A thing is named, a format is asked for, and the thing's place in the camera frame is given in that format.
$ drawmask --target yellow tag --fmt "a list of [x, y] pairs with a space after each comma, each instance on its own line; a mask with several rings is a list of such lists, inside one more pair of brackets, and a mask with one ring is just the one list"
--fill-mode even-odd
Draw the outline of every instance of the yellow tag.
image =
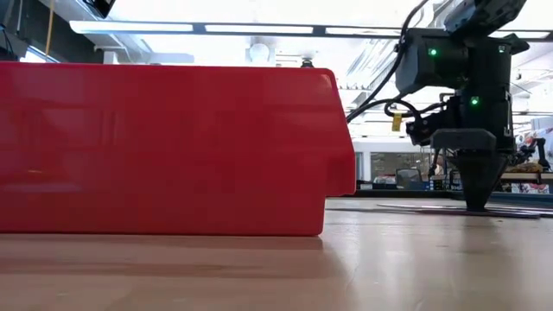
[[396, 112], [394, 114], [394, 120], [391, 122], [391, 131], [400, 131], [401, 118], [401, 112]]

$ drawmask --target wall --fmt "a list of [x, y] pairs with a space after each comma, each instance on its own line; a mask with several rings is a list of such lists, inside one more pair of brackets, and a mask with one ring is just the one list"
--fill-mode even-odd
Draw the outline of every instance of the wall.
[[[18, 5], [19, 0], [0, 0], [0, 23], [3, 26], [12, 25], [13, 29], [17, 28], [18, 19], [17, 16], [12, 16], [12, 12], [19, 8]], [[26, 42], [19, 40], [15, 35], [12, 35], [10, 33], [10, 27], [8, 27], [6, 35], [10, 40], [13, 53], [17, 57], [23, 57], [27, 53], [27, 48], [29, 47], [29, 45]], [[3, 38], [3, 34], [0, 33], [0, 50], [3, 50], [5, 52], [8, 49], [9, 48], [6, 47], [6, 41]]]
[[418, 153], [419, 146], [413, 146], [409, 138], [363, 138], [353, 140], [355, 152], [363, 153], [363, 178], [371, 181], [371, 152]]
[[532, 130], [541, 130], [553, 127], [553, 117], [536, 117], [531, 120]]

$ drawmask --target window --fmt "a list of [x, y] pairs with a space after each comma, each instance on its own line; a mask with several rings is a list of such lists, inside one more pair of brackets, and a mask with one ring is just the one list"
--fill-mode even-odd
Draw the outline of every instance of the window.
[[431, 154], [425, 153], [371, 153], [371, 177], [395, 175], [399, 168], [416, 168], [423, 177], [428, 174]]

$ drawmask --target ceiling light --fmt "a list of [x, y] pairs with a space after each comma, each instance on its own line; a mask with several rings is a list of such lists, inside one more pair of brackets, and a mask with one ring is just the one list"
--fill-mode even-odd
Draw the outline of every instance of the ceiling light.
[[399, 36], [399, 30], [394, 29], [372, 29], [372, 28], [349, 28], [349, 27], [332, 27], [327, 28], [329, 35], [382, 35], [382, 36]]
[[507, 35], [515, 34], [520, 39], [543, 39], [546, 36], [550, 35], [549, 31], [509, 31], [509, 30], [498, 30], [491, 34], [491, 37], [494, 38], [503, 38]]
[[192, 25], [178, 22], [71, 21], [69, 24], [77, 34], [178, 34], [193, 30]]
[[307, 26], [249, 26], [249, 25], [206, 25], [208, 32], [242, 32], [272, 34], [311, 34], [313, 27]]

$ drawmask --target wooden table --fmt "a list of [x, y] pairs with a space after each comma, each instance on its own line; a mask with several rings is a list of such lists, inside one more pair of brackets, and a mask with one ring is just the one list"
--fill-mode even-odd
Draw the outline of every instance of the wooden table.
[[552, 259], [548, 219], [327, 212], [319, 238], [0, 235], [0, 310], [544, 311]]

